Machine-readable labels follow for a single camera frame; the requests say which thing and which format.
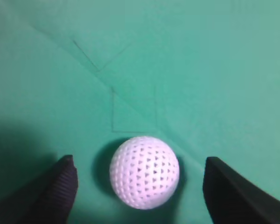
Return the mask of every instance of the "green background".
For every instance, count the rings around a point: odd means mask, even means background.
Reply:
[[[69,223],[129,223],[100,172],[137,135],[183,160],[176,224],[207,156],[280,199],[280,0],[0,0],[0,198],[73,154]]]

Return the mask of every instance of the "white ball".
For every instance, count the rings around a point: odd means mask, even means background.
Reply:
[[[124,203],[136,209],[153,209],[173,195],[179,181],[178,160],[157,138],[131,138],[115,152],[110,179]]]

